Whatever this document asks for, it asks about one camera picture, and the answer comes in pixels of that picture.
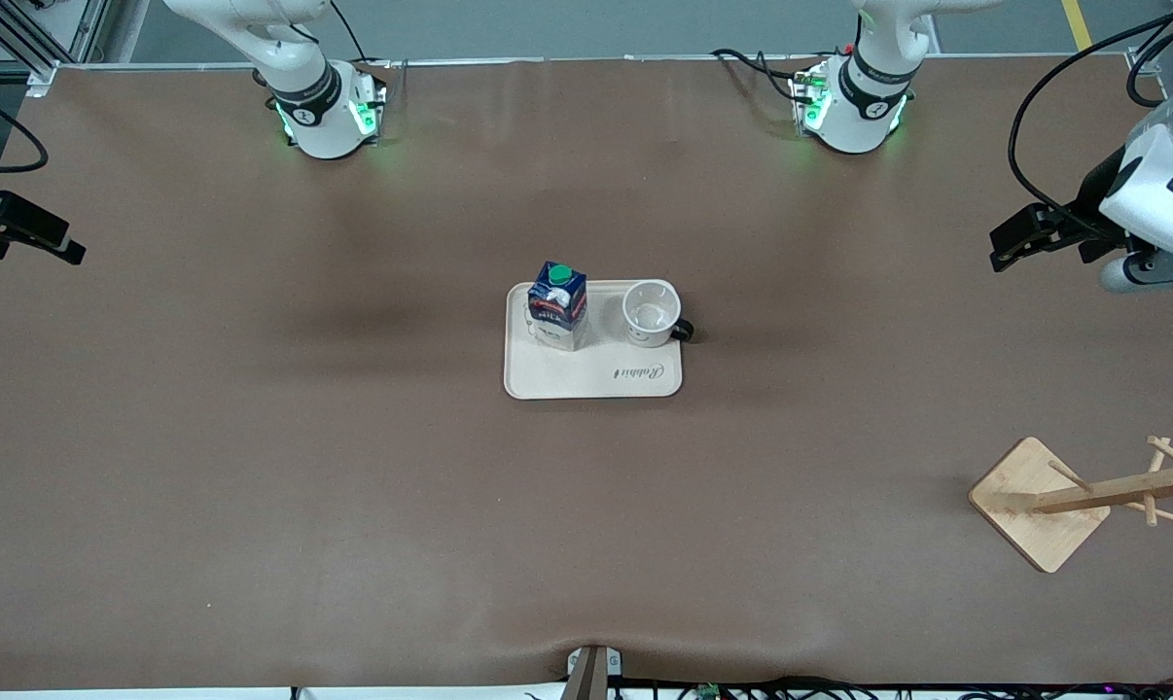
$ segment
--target white mug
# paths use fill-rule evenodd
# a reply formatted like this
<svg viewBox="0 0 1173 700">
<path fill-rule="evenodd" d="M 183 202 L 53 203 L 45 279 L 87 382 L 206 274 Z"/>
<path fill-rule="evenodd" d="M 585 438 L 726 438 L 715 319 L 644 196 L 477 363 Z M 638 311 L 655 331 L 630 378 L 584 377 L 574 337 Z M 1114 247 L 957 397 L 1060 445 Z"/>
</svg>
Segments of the white mug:
<svg viewBox="0 0 1173 700">
<path fill-rule="evenodd" d="M 680 298 L 663 279 L 647 279 L 628 288 L 622 298 L 625 331 L 632 345 L 658 347 L 669 338 L 687 341 L 694 326 L 680 318 Z"/>
</svg>

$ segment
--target table surface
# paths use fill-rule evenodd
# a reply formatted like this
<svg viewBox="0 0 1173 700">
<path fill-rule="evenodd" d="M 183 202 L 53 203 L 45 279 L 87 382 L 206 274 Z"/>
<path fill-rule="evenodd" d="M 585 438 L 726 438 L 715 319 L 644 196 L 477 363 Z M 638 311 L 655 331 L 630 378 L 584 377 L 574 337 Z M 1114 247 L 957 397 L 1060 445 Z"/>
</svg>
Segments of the table surface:
<svg viewBox="0 0 1173 700">
<path fill-rule="evenodd" d="M 21 114 L 52 163 L 0 179 L 88 245 L 0 263 L 0 687 L 537 681 L 583 643 L 630 677 L 1173 677 L 1172 524 L 1120 510 L 1039 575 L 965 497 L 1024 435 L 1087 478 L 1173 437 L 1173 293 L 988 266 L 1052 62 L 929 61 L 867 156 L 714 62 L 414 68 L 340 162 L 243 72 L 61 72 Z M 1031 111 L 1052 193 L 1141 115 L 1124 75 Z M 679 287 L 679 394 L 504 394 L 545 258 Z"/>
</svg>

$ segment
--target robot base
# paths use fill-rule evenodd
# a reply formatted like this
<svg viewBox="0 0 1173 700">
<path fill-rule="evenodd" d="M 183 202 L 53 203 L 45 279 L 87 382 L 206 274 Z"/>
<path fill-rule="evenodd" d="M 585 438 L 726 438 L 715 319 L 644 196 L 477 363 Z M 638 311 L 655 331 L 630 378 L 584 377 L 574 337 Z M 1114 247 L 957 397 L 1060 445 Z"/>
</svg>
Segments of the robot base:
<svg viewBox="0 0 1173 700">
<path fill-rule="evenodd" d="M 839 75 L 845 61 L 846 56 L 833 56 L 789 81 L 791 94 L 812 101 L 808 106 L 793 102 L 794 123 L 800 134 L 814 134 L 835 151 L 867 154 L 897 128 L 907 98 L 893 108 L 891 118 L 862 118 L 857 107 L 841 96 Z"/>
<path fill-rule="evenodd" d="M 284 122 L 290 145 L 297 145 L 307 156 L 333 159 L 348 156 L 364 143 L 379 141 L 387 102 L 386 86 L 374 82 L 374 76 L 359 72 L 350 62 L 330 61 L 340 74 L 340 98 L 323 115 L 318 125 L 304 125 L 289 118 L 276 108 Z"/>
</svg>

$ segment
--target milk carton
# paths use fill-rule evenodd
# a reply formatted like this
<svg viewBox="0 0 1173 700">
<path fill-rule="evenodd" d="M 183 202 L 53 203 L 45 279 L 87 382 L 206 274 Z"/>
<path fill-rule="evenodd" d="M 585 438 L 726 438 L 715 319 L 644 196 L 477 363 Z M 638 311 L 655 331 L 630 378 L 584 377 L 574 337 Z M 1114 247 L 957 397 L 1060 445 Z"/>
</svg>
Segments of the milk carton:
<svg viewBox="0 0 1173 700">
<path fill-rule="evenodd" d="M 547 261 L 527 293 L 534 335 L 561 351 L 576 351 L 586 334 L 586 276 Z"/>
</svg>

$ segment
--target mug handle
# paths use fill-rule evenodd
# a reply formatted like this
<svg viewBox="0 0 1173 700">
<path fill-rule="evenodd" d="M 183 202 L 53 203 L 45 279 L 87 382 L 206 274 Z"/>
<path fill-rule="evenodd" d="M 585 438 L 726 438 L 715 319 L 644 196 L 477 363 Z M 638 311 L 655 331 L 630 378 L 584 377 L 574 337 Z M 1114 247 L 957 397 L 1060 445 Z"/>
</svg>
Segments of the mug handle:
<svg viewBox="0 0 1173 700">
<path fill-rule="evenodd" d="M 679 342 L 689 342 L 693 337 L 694 324 L 689 322 L 686 319 L 677 319 L 677 322 L 672 324 L 672 333 L 669 333 L 669 338 Z"/>
</svg>

